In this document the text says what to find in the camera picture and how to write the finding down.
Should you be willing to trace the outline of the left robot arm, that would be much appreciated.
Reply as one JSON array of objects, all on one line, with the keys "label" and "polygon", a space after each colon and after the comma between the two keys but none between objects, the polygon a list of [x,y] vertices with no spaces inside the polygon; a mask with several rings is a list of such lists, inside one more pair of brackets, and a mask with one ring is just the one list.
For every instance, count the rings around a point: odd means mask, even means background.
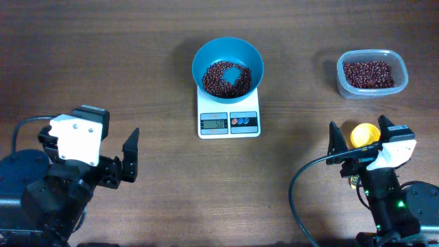
[{"label": "left robot arm", "polygon": [[[41,150],[18,150],[21,127],[47,120],[38,133]],[[123,157],[100,154],[110,113],[81,105],[71,114],[29,117],[14,129],[11,153],[1,159],[1,245],[68,246],[83,224],[97,187],[117,189],[138,175],[135,128],[122,145]]]}]

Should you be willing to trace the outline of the yellow plastic measuring scoop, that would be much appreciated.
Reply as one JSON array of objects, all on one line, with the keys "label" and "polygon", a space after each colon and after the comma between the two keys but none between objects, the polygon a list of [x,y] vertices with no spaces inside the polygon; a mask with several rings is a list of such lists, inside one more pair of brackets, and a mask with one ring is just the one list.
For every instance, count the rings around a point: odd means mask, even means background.
[{"label": "yellow plastic measuring scoop", "polygon": [[361,123],[351,131],[350,141],[354,148],[361,148],[378,141],[381,132],[371,123]]}]

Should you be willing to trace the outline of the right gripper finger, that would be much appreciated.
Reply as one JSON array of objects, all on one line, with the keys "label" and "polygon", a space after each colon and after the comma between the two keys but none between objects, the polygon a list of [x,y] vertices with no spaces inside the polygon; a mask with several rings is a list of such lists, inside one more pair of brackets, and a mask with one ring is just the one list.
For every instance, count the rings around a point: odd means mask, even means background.
[{"label": "right gripper finger", "polygon": [[379,143],[391,143],[415,139],[416,135],[407,125],[394,125],[385,115],[378,118],[380,127]]},{"label": "right gripper finger", "polygon": [[[329,124],[329,146],[327,155],[333,156],[336,154],[342,154],[348,151],[346,141],[342,135],[340,128],[334,121]],[[338,156],[335,158],[329,158],[326,160],[327,165],[340,164],[344,162],[346,158],[344,156]]]}]

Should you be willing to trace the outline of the red adzuki beans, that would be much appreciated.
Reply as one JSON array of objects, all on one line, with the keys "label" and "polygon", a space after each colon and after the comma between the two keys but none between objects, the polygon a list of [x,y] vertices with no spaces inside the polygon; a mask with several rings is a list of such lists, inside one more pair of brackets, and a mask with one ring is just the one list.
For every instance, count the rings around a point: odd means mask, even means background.
[{"label": "red adzuki beans", "polygon": [[[235,79],[226,79],[226,73],[237,71]],[[219,61],[213,63],[202,77],[204,90],[215,97],[231,99],[244,96],[252,86],[251,69],[241,64]]]}]

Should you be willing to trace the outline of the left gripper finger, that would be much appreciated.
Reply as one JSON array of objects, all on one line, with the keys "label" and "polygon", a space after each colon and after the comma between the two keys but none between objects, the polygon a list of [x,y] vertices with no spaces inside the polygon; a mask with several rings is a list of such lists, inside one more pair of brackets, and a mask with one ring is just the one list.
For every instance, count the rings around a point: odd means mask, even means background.
[{"label": "left gripper finger", "polygon": [[71,111],[74,117],[97,122],[102,125],[101,140],[108,136],[110,113],[108,110],[96,106],[81,105]]},{"label": "left gripper finger", "polygon": [[122,146],[123,160],[121,179],[129,183],[133,183],[138,174],[139,133],[139,128],[135,128]]}]

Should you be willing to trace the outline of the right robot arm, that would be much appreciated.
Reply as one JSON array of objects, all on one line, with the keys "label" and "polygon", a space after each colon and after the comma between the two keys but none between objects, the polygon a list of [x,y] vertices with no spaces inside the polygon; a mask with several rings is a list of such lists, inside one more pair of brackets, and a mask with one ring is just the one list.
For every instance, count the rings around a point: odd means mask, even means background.
[{"label": "right robot arm", "polygon": [[326,163],[340,164],[343,178],[359,177],[377,229],[359,233],[356,240],[360,246],[437,246],[438,186],[422,181],[402,185],[396,175],[414,152],[415,134],[384,115],[378,124],[379,140],[352,150],[335,122],[329,124]]}]

